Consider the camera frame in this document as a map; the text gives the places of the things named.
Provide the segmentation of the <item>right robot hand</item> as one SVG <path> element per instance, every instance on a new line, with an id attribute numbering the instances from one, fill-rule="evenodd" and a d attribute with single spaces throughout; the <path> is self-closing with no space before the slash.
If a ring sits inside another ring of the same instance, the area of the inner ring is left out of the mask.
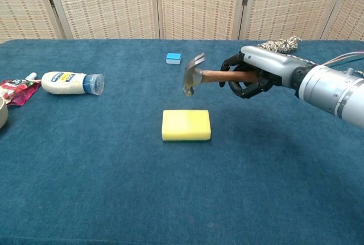
<path id="1" fill-rule="evenodd" d="M 241 47 L 236 55 L 226 59 L 220 70 L 228 72 L 231 67 L 234 72 L 252 72 L 257 76 L 251 82 L 244 80 L 245 88 L 239 82 L 228 82 L 233 93 L 243 99 L 266 92 L 273 86 L 293 89 L 298 95 L 309 70 L 309 65 L 302 59 L 251 45 Z"/>

